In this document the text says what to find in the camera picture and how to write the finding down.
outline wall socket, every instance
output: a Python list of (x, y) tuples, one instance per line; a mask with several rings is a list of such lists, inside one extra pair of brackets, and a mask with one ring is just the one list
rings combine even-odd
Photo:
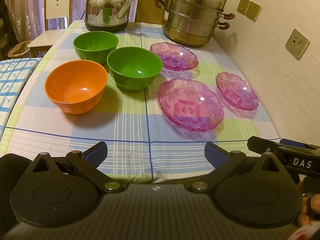
[(297, 60), (300, 60), (309, 44), (310, 41), (297, 29), (294, 29), (285, 47)]
[(250, 4), (249, 0), (240, 0), (237, 11), (239, 13), (242, 13), (243, 15), (245, 15), (245, 13), (247, 12), (247, 9), (249, 7), (249, 4)]
[(261, 12), (262, 7), (254, 2), (250, 2), (247, 13), (245, 14), (249, 19), (254, 22), (258, 19), (258, 16)]

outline pot handle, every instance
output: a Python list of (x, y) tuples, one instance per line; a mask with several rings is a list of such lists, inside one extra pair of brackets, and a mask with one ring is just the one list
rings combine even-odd
[(222, 26), (219, 26), (220, 30), (227, 30), (230, 28), (230, 24), (229, 23), (219, 23)]
[(164, 8), (164, 2), (162, 0), (155, 0), (154, 3), (159, 9)]
[(236, 16), (233, 14), (233, 13), (230, 13), (230, 14), (224, 14), (223, 18), (225, 20), (232, 20), (234, 19)]

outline white wall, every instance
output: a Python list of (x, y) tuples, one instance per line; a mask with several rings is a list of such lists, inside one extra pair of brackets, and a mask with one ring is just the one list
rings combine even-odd
[[(281, 138), (320, 145), (320, 0), (250, 0), (262, 6), (256, 22), (236, 18), (214, 38), (251, 84)], [(285, 48), (296, 28), (311, 42), (300, 61)]]

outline hand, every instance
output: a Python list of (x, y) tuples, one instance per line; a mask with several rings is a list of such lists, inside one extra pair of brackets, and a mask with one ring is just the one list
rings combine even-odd
[[(307, 193), (303, 181), (298, 184), (298, 189), (301, 194)], [(297, 218), (300, 226), (305, 226), (310, 222), (311, 219), (308, 215), (310, 210), (313, 210), (316, 214), (320, 214), (320, 194), (314, 195), (311, 200), (306, 196), (302, 197), (300, 213)]]

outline kettle spout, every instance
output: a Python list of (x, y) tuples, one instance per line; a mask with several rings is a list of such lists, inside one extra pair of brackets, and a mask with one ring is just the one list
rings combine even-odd
[(133, 1), (134, 0), (126, 0), (123, 5), (118, 7), (118, 13), (117, 13), (118, 19), (121, 19), (127, 13)]

